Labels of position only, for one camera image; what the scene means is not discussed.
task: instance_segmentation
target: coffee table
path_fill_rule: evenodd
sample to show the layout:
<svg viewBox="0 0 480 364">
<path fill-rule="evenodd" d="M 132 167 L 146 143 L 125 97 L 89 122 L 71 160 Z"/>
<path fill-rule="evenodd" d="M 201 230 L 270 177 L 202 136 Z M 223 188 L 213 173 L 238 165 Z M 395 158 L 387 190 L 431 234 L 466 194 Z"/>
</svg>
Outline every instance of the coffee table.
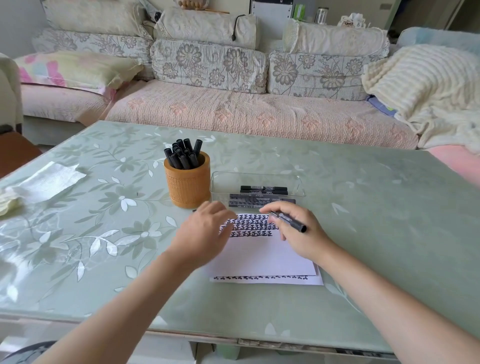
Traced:
<svg viewBox="0 0 480 364">
<path fill-rule="evenodd" d="M 480 337 L 480 191 L 427 152 L 99 121 L 0 181 L 53 160 L 87 177 L 0 220 L 0 313 L 79 322 L 168 246 L 174 207 L 163 149 L 204 140 L 212 171 L 298 175 L 325 230 L 360 260 Z M 197 270 L 150 329 L 306 351 L 391 348 L 343 289 L 210 283 Z"/>
</svg>

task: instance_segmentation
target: clear plastic tray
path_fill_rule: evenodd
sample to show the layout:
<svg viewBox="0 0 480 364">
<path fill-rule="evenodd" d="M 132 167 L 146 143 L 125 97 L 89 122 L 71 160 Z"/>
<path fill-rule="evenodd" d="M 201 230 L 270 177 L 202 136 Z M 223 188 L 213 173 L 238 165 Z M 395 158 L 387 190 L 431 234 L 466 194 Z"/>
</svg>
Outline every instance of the clear plastic tray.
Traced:
<svg viewBox="0 0 480 364">
<path fill-rule="evenodd" d="M 305 197 L 305 190 L 303 189 L 303 183 L 299 176 L 289 174 L 255 174 L 216 171 L 212 173 L 212 179 L 210 181 L 212 201 L 220 201 L 225 206 L 228 206 L 230 194 L 239 194 L 240 186 L 243 185 L 287 187 L 288 195 L 282 195 L 281 197 L 293 198 L 298 205 L 301 205 L 301 201 Z M 252 212 L 253 209 L 234 208 L 234 210 Z"/>
</svg>

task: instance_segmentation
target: basket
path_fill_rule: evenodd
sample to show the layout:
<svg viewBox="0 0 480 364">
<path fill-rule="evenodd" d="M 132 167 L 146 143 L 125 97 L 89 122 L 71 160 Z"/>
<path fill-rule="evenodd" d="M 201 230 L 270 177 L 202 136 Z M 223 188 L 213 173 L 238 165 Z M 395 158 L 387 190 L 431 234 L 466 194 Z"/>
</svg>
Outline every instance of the basket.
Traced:
<svg viewBox="0 0 480 364">
<path fill-rule="evenodd" d="M 165 159 L 170 199 L 181 208 L 197 208 L 210 200 L 210 157 L 204 152 L 198 156 L 200 166 L 192 170 L 177 170 Z"/>
</svg>

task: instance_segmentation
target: person's left arm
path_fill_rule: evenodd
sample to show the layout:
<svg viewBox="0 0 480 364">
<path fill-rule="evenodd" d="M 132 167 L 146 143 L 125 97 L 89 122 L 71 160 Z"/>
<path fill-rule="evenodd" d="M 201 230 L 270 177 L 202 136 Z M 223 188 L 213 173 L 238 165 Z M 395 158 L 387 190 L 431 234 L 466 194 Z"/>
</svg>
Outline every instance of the person's left arm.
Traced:
<svg viewBox="0 0 480 364">
<path fill-rule="evenodd" d="M 170 247 L 95 315 L 53 345 L 34 364 L 127 363 L 175 290 L 225 247 L 236 218 L 220 202 L 205 202 L 182 224 Z"/>
</svg>

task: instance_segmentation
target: person's right arm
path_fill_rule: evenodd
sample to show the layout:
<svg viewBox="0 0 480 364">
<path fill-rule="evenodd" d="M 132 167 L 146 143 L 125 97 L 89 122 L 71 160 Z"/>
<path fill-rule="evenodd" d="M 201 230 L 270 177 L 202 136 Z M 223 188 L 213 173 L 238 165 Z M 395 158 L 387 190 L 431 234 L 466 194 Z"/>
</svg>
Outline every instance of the person's right arm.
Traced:
<svg viewBox="0 0 480 364">
<path fill-rule="evenodd" d="M 293 249 L 321 266 L 373 322 L 403 364 L 480 363 L 480 341 L 396 287 L 336 245 L 312 212 L 274 202 L 260 212 L 282 211 L 307 225 L 302 234 L 271 217 Z"/>
</svg>

